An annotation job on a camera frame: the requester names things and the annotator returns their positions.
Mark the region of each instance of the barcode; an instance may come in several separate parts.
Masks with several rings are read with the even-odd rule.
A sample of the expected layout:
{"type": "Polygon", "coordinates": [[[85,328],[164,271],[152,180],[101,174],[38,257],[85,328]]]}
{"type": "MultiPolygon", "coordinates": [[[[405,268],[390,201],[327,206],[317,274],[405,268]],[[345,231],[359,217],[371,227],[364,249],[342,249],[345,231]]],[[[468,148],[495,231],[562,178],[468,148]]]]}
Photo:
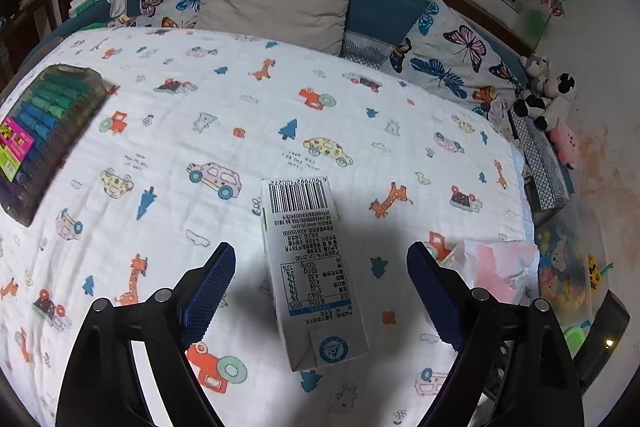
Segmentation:
{"type": "Polygon", "coordinates": [[[269,185],[271,212],[295,212],[327,208],[322,180],[273,182],[269,185]]]}

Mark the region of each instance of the bed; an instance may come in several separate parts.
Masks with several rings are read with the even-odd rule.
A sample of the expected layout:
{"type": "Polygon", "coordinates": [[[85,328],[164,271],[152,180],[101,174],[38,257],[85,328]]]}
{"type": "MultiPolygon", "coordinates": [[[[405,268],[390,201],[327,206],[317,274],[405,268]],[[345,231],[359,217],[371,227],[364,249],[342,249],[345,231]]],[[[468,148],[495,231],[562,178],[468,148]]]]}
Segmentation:
{"type": "MultiPolygon", "coordinates": [[[[418,299],[406,250],[433,236],[449,248],[532,240],[524,160],[510,143],[417,86],[269,39],[77,32],[11,99],[57,63],[93,68],[120,87],[31,226],[0,214],[0,285],[10,288],[0,291],[0,368],[31,415],[54,425],[66,360],[94,299],[144,301],[226,241],[236,275],[190,358],[226,425],[416,425],[456,354],[418,299]],[[203,177],[193,174],[200,167],[203,177]],[[370,354],[292,373],[267,280],[260,181],[320,174],[331,183],[370,354]]],[[[135,353],[154,421],[170,425],[145,351],[135,353]]]]}

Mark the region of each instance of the pink butterfly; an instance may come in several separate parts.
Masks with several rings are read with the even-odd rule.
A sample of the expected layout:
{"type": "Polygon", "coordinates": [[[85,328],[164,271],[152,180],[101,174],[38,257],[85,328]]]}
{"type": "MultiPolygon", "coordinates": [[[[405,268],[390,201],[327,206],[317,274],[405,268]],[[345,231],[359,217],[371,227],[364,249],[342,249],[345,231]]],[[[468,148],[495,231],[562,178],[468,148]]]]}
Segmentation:
{"type": "Polygon", "coordinates": [[[476,38],[476,34],[473,33],[467,26],[460,25],[459,30],[453,30],[452,32],[445,32],[442,34],[444,38],[449,42],[453,42],[454,44],[460,44],[464,46],[465,56],[462,61],[465,61],[466,54],[468,53],[471,57],[471,65],[474,68],[474,71],[478,73],[480,71],[480,64],[482,64],[482,57],[486,55],[486,48],[482,41],[476,38]]]}
{"type": "Polygon", "coordinates": [[[140,0],[142,5],[142,15],[145,17],[153,17],[156,14],[156,6],[158,6],[164,0],[140,0]]]}

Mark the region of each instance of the blue sofa armrest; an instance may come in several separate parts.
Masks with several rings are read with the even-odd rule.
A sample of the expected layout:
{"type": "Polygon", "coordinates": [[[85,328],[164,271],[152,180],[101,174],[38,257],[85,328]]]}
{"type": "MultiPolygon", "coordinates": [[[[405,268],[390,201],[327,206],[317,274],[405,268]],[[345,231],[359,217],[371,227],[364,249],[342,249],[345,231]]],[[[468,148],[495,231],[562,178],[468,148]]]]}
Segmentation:
{"type": "Polygon", "coordinates": [[[76,17],[69,17],[60,26],[53,30],[49,35],[44,37],[34,49],[29,52],[29,55],[24,59],[24,62],[29,60],[31,56],[35,54],[46,42],[49,42],[56,37],[66,37],[72,33],[77,32],[79,29],[88,26],[94,22],[108,22],[110,17],[111,4],[107,0],[97,1],[93,5],[89,6],[82,13],[79,13],[76,17]]]}

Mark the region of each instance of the white carton box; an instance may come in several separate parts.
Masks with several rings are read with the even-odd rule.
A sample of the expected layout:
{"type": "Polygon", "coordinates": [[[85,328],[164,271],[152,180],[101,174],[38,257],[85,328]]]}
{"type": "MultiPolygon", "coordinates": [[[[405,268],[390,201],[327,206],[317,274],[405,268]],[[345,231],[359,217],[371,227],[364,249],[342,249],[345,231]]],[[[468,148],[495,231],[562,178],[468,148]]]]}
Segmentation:
{"type": "Polygon", "coordinates": [[[292,371],[369,352],[326,177],[263,180],[262,238],[292,371]]]}

